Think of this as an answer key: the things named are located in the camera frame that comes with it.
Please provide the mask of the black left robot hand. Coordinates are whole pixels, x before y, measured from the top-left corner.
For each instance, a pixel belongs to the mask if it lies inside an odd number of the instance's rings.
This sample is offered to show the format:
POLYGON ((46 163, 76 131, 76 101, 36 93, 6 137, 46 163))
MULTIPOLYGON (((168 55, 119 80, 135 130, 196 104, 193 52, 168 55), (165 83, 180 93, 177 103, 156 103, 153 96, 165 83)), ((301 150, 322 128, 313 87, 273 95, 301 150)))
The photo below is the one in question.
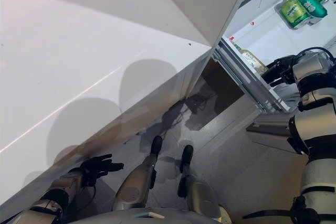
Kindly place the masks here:
POLYGON ((83 172, 83 187, 93 187, 98 178, 117 172, 124 168, 123 163, 113 163, 112 154, 97 156, 84 161, 80 165, 83 172))

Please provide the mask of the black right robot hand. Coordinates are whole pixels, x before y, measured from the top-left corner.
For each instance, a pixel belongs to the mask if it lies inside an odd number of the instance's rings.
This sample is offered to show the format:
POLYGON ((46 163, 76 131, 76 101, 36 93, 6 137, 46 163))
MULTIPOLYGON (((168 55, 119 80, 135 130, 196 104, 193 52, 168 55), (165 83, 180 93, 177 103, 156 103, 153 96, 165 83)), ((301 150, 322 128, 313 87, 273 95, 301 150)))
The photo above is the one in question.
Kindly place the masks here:
POLYGON ((293 66, 298 61, 298 56, 290 55, 279 59, 267 65, 268 70, 261 75, 264 81, 271 87, 275 87, 281 83, 293 84, 295 77, 293 74, 293 66))

